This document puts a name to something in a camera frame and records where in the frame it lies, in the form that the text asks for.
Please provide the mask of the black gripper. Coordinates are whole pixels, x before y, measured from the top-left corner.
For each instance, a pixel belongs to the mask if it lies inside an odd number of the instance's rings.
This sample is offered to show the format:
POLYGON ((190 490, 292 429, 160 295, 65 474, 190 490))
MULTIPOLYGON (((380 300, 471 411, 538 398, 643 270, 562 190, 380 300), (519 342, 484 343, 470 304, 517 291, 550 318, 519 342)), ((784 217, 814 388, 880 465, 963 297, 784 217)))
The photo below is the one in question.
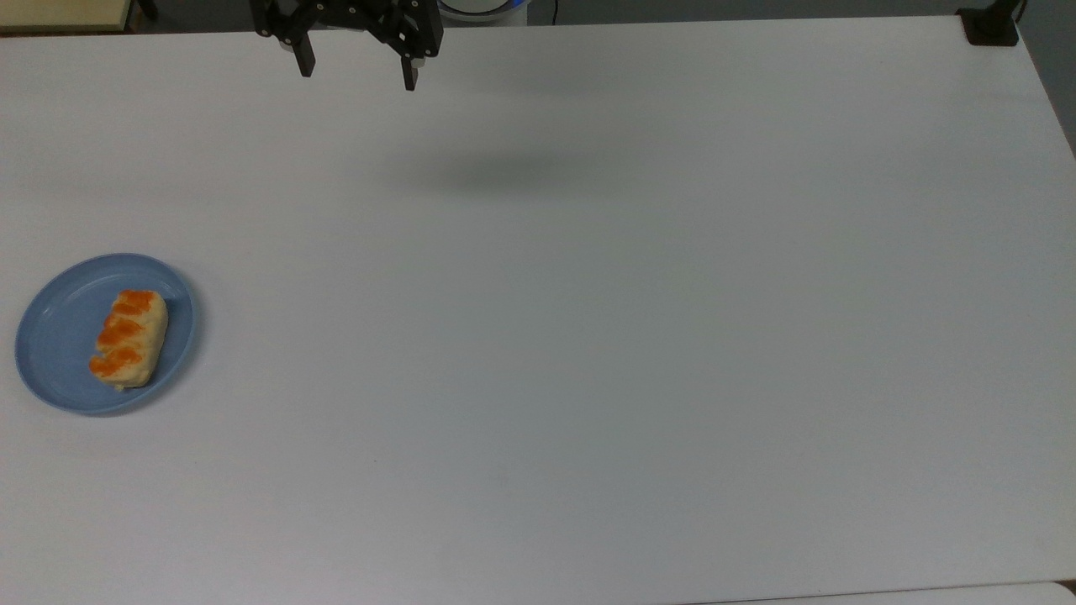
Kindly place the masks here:
POLYGON ((302 78, 316 65, 309 32, 323 24, 365 31, 401 57, 404 88, 415 92, 420 57, 440 53, 445 27, 435 1, 252 1, 254 31, 291 50, 302 78))

